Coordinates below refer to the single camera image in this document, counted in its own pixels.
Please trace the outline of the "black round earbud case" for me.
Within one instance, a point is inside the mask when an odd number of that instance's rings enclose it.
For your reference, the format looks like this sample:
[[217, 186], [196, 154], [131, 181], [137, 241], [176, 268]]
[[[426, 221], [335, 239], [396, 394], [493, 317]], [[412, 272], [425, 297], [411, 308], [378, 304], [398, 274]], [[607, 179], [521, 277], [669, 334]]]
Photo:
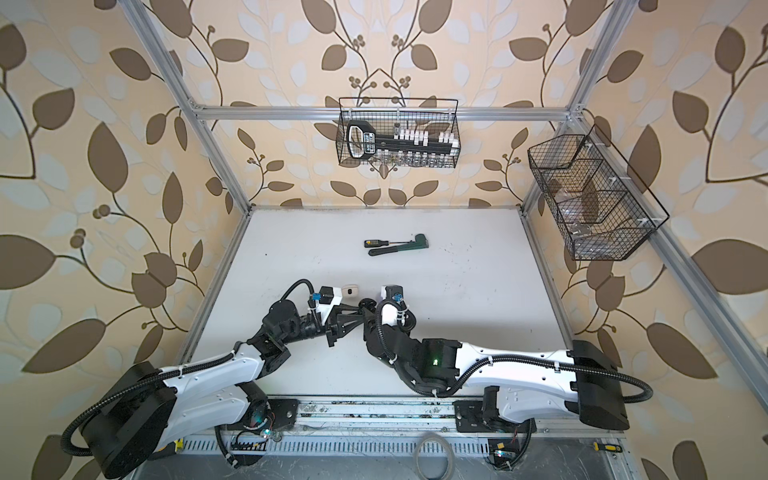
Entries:
[[375, 305], [360, 305], [358, 311], [365, 321], [374, 321], [376, 319]]

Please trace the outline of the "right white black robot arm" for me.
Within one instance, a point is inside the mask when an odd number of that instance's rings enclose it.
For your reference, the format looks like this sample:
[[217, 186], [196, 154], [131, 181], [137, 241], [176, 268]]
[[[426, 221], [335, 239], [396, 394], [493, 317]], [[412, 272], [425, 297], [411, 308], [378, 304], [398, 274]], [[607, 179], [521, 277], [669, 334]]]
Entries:
[[648, 401], [652, 387], [619, 371], [588, 341], [571, 348], [525, 353], [483, 348], [458, 340], [412, 337], [415, 317], [393, 300], [366, 312], [368, 352], [393, 369], [415, 394], [450, 398], [478, 388], [494, 422], [576, 416], [583, 424], [611, 431], [629, 427], [626, 407]]

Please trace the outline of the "white earbud charging case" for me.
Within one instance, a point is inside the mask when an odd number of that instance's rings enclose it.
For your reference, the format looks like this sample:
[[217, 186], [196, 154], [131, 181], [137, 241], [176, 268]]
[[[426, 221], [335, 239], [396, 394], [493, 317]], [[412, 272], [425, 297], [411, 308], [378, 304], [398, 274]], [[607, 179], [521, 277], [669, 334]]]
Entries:
[[345, 285], [341, 288], [344, 298], [357, 298], [359, 296], [359, 286], [356, 284]]

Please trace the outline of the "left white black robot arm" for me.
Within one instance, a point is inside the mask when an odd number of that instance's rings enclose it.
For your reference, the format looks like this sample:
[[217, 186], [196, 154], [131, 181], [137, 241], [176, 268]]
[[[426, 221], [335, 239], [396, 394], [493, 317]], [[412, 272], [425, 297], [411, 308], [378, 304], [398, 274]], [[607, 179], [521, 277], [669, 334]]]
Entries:
[[165, 368], [139, 363], [64, 429], [61, 450], [91, 457], [106, 478], [119, 479], [175, 440], [265, 410], [267, 397], [256, 381], [287, 361], [288, 344], [317, 337], [334, 344], [373, 317], [374, 300], [352, 306], [345, 293], [311, 288], [306, 314], [282, 295], [255, 335], [223, 355]]

